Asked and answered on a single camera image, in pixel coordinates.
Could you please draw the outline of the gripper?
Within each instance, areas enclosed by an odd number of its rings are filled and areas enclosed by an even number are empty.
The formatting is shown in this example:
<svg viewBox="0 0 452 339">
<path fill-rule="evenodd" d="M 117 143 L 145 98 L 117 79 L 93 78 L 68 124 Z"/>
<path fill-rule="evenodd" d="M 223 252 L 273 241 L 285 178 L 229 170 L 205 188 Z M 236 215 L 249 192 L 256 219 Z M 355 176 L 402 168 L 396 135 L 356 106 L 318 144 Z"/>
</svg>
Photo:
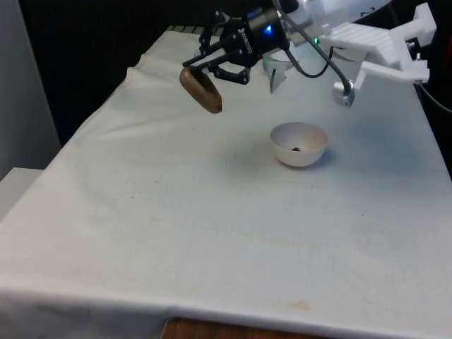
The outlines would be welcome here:
<svg viewBox="0 0 452 339">
<path fill-rule="evenodd" d="M 226 37 L 211 44 L 213 31 L 219 27 L 225 27 Z M 285 28 L 274 6 L 262 6 L 237 18 L 230 18 L 222 11 L 216 11 L 210 23 L 204 27 L 198 41 L 200 46 L 195 51 L 194 57 L 184 61 L 182 66 L 191 66 L 225 48 L 226 54 L 196 66 L 196 70 L 241 85 L 246 85 L 250 81 L 250 67 L 263 55 L 277 49 L 286 50 L 290 46 Z M 238 72 L 228 71 L 221 67 L 224 63 L 243 68 Z"/>
</svg>

